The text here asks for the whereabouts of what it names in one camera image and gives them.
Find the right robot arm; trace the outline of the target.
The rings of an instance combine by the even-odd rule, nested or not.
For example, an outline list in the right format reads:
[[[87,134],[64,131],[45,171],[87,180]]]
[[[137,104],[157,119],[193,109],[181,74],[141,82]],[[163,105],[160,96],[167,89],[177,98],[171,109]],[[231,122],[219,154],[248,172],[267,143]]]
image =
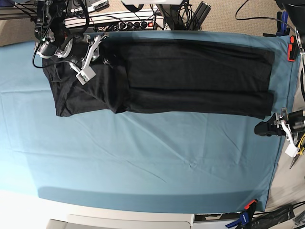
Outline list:
[[[107,35],[89,35],[97,32],[92,17],[80,0],[80,10],[72,12],[66,0],[40,0],[35,24],[39,43],[34,56],[42,58],[44,72],[56,71],[80,74],[93,72],[92,66],[118,65],[118,58],[104,47]]]

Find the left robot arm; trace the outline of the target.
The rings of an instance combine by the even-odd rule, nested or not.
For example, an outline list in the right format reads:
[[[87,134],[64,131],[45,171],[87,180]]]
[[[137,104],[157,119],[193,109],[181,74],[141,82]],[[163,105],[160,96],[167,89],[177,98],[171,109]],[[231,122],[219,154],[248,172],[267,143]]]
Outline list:
[[[277,0],[276,4],[284,10],[295,26],[294,36],[290,37],[287,60],[294,61],[295,55],[301,55],[300,86],[302,97],[305,96],[305,2],[303,0]],[[260,122],[254,128],[259,136],[286,136],[297,137],[297,141],[305,136],[305,111],[299,110],[287,113],[275,113],[266,122]]]

